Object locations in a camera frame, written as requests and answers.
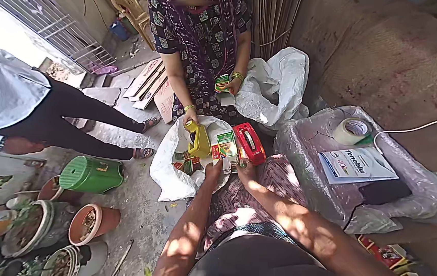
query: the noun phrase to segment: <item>blue container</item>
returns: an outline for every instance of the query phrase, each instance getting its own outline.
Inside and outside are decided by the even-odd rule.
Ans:
[[[113,24],[111,24],[111,27],[109,27],[111,32],[115,34],[121,41],[125,41],[129,39],[129,34],[127,33],[124,26],[119,22],[118,20],[115,20]]]

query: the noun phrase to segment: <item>white cable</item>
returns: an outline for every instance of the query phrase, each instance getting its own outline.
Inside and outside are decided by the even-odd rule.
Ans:
[[[434,125],[434,124],[436,124],[436,123],[437,123],[437,120],[436,120],[436,121],[433,121],[433,122],[431,122],[431,123],[427,123],[427,124],[425,124],[425,125],[423,125],[423,126],[421,126],[421,127],[413,128],[413,129],[409,129],[409,130],[386,130],[386,131],[381,131],[381,132],[377,133],[377,135],[375,135],[375,137],[374,137],[374,146],[375,146],[375,148],[377,149],[377,151],[379,151],[380,154],[384,155],[384,153],[382,153],[382,151],[380,150],[380,148],[377,146],[377,142],[376,142],[377,137],[378,137],[379,135],[381,135],[382,133],[401,133],[401,132],[411,132],[411,131],[416,131],[416,130],[420,130],[420,129],[422,129],[422,128],[429,127],[429,126]]]
[[[263,47],[263,46],[265,46],[265,45],[268,45],[268,44],[271,44],[271,43],[277,41],[280,37],[282,37],[282,35],[288,33],[288,32],[292,29],[292,27],[293,27],[293,25],[292,25],[288,30],[284,31],[281,35],[279,35],[277,38],[275,38],[273,41],[268,42],[268,43],[261,44],[259,47]]]

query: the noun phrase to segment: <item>red tape dispenser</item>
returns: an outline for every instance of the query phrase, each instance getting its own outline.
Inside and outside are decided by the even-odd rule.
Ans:
[[[251,124],[243,123],[233,127],[237,140],[244,149],[247,156],[242,156],[252,161],[254,166],[258,166],[266,161],[263,145]]]

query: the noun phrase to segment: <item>patterned cloth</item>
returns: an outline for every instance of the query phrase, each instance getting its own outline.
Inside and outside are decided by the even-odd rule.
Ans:
[[[304,194],[294,169],[285,155],[268,157],[260,184],[290,201],[305,205]],[[228,184],[211,198],[210,218],[203,247],[198,257],[216,248],[234,231],[246,230],[296,244],[259,202],[244,188],[239,178],[231,176]]]
[[[185,83],[197,114],[226,121],[237,116],[235,107],[222,107],[214,99],[215,78],[234,70],[237,34],[247,31],[252,22],[245,1],[219,0],[208,7],[183,7],[167,0],[149,0],[149,15],[157,52],[181,54]],[[173,121],[183,114],[184,107],[175,96]]]

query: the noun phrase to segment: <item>bracelet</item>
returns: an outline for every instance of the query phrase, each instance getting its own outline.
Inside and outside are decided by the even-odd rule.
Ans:
[[[239,78],[241,83],[244,81],[244,75],[239,72],[233,72],[231,77],[232,79]]]
[[[194,106],[194,105],[185,106],[185,112],[186,112],[188,109],[194,109],[194,110],[196,110],[196,106]]]
[[[5,145],[5,140],[7,140],[7,136],[2,137],[2,139],[0,140],[0,151],[2,151],[2,148]]]

